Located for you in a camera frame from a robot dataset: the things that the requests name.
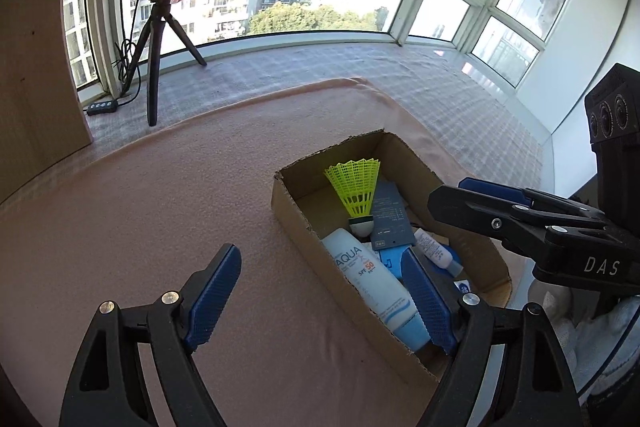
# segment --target camera lens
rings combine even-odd
[[[626,109],[626,101],[621,94],[616,97],[616,120],[620,129],[624,129],[629,122],[629,113]]]
[[[591,134],[593,134],[593,137],[596,137],[598,135],[598,119],[594,114],[591,115],[589,120],[589,127],[591,127]]]
[[[602,122],[602,132],[604,136],[611,136],[611,133],[613,133],[613,119],[609,104],[606,102],[600,106],[600,121]]]

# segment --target cardboard box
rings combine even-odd
[[[443,350],[420,350],[420,360],[398,341],[364,303],[346,279],[321,238],[340,227],[348,230],[349,214],[324,175],[337,163],[362,158],[380,160],[380,175],[395,181],[411,214],[427,230],[449,238],[462,259],[461,279],[470,279],[491,305],[503,307],[511,295],[507,265],[490,239],[434,221],[427,209],[430,192],[440,179],[396,135],[383,130],[350,137],[302,158],[276,173],[271,208],[300,253],[374,348],[407,383],[432,387],[447,364]]]

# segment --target metal screw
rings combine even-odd
[[[179,298],[178,292],[167,292],[162,296],[162,302],[164,302],[164,304],[173,304]]]
[[[462,300],[469,306],[478,306],[480,303],[480,298],[475,293],[465,293]]]
[[[116,305],[113,301],[105,301],[100,305],[100,313],[106,315],[107,313],[111,313]]]
[[[542,313],[542,306],[536,304],[535,302],[530,302],[527,304],[527,311],[531,315],[540,315]]]

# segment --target green foliage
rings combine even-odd
[[[258,12],[249,19],[249,35],[274,32],[292,32],[308,30],[361,30],[380,31],[388,9],[380,7],[360,17],[356,12],[338,13],[331,6],[320,6],[315,10],[300,4],[277,2],[270,8]]]

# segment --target yellow shuttlecock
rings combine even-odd
[[[373,230],[370,213],[379,170],[380,161],[371,159],[338,163],[324,171],[351,216],[351,231],[359,237]]]

